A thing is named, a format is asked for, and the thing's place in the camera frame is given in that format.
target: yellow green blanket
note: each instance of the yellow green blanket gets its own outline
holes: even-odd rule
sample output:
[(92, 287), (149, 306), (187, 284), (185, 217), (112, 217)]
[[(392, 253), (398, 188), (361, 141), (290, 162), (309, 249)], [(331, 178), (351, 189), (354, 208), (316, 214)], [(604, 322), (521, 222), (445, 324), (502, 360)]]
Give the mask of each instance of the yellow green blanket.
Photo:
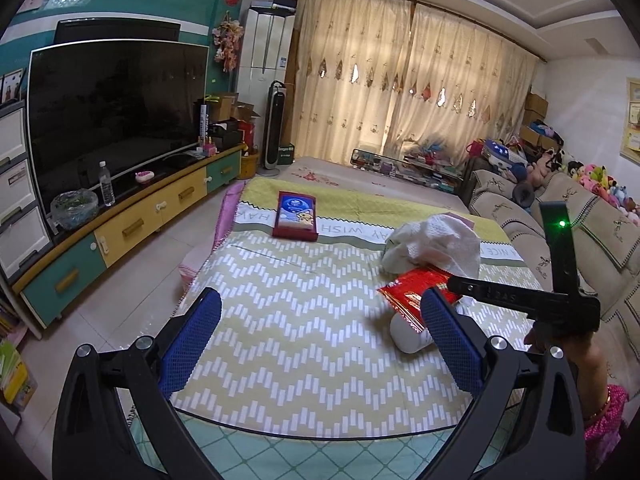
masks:
[[(278, 192), (316, 197), (319, 239), (271, 237)], [(205, 286), (223, 315), (176, 408), (220, 424), (304, 438), (422, 433), (455, 425), (470, 396), (435, 346), (406, 355), (388, 333), (393, 314), (377, 289), (390, 232), (444, 212), (353, 191), (256, 178), (230, 235), (196, 276), (181, 314)], [(539, 288), (493, 221), (472, 217), (482, 240), (481, 279)], [(488, 335), (517, 348), (524, 315), (476, 304)]]

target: curtain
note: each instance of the curtain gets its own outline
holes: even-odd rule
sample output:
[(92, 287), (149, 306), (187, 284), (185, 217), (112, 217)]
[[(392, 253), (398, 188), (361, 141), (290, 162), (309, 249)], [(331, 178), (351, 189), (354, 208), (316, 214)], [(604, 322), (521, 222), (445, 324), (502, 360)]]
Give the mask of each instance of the curtain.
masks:
[(297, 156), (349, 164), (354, 148), (382, 151), (402, 87), (410, 9), (405, 0), (302, 0)]
[(455, 163), (478, 137), (506, 140), (518, 125), (537, 58), (446, 12), (417, 5), (406, 84), (384, 154), (439, 142)]

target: water bottle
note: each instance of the water bottle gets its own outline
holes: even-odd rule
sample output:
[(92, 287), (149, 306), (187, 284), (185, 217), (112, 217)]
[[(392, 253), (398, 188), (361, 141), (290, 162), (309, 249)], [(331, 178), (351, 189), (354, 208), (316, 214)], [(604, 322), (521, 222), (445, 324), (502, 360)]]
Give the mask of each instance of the water bottle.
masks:
[(111, 173), (109, 173), (109, 170), (107, 170), (107, 164), (104, 161), (100, 163), (98, 178), (100, 179), (100, 190), (102, 191), (102, 199), (104, 200), (104, 205), (107, 207), (112, 206), (116, 203), (116, 198), (113, 195)]

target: white plastic drawer unit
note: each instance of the white plastic drawer unit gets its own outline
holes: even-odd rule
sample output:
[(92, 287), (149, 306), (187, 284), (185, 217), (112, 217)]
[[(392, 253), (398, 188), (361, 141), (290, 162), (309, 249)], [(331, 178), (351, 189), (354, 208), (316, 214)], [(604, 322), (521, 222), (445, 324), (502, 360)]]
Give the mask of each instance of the white plastic drawer unit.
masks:
[(26, 160), (0, 173), (0, 224), (36, 200)]
[(0, 224), (0, 266), (10, 282), (15, 281), (50, 243), (35, 202)]
[(27, 157), (24, 143), (24, 105), (0, 111), (0, 171)]

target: wall poster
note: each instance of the wall poster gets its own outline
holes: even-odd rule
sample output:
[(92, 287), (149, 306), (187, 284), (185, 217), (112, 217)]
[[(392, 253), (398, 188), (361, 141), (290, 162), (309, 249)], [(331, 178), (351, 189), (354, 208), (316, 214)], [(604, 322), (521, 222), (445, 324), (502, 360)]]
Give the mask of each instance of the wall poster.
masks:
[(628, 109), (620, 155), (640, 165), (640, 79), (626, 79)]

